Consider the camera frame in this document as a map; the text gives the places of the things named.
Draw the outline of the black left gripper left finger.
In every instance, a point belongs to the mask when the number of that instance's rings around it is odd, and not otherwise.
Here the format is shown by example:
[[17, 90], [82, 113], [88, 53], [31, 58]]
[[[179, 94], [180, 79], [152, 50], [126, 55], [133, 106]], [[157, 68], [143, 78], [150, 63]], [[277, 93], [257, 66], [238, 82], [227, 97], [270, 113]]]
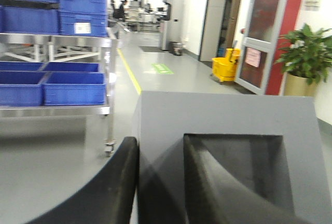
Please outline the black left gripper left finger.
[[129, 223], [138, 170], [137, 139], [127, 136], [85, 186], [31, 223]]

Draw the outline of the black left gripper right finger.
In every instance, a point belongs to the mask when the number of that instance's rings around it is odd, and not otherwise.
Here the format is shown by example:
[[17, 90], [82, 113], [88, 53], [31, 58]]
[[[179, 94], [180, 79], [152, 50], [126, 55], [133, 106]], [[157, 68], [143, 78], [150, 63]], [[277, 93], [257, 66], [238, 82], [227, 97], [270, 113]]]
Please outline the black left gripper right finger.
[[185, 207], [189, 223], [306, 223], [233, 177], [198, 134], [185, 134]]

